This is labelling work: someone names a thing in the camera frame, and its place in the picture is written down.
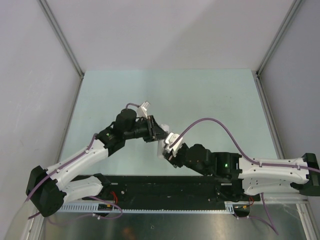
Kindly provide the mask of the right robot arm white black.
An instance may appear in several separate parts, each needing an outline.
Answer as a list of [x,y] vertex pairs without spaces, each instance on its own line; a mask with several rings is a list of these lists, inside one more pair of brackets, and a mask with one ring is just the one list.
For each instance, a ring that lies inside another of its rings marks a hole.
[[187,167],[203,176],[212,176],[220,187],[216,193],[226,199],[242,201],[261,193],[320,195],[320,174],[315,154],[293,159],[245,159],[238,153],[211,152],[201,144],[170,148],[159,143],[157,155],[175,168]]

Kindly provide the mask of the white remote control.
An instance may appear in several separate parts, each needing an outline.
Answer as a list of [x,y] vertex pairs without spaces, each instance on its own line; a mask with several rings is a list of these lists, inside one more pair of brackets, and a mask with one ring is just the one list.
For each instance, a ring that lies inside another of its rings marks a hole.
[[[170,132],[170,127],[166,124],[161,124],[160,127],[167,133],[169,134]],[[159,159],[164,159],[163,156],[163,151],[164,151],[164,146],[165,146],[165,141],[164,140],[159,140],[157,143],[157,157]]]

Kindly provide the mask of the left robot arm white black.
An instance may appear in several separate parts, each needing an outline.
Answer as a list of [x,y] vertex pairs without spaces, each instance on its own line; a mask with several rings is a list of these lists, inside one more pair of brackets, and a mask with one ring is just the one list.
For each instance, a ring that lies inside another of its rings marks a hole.
[[26,195],[38,210],[49,217],[63,204],[74,200],[110,196],[111,183],[97,173],[83,180],[74,180],[93,164],[109,158],[125,146],[127,140],[143,139],[146,143],[164,141],[168,128],[160,126],[152,115],[137,114],[130,108],[123,109],[108,127],[93,135],[90,143],[69,158],[47,168],[36,166],[30,172]]

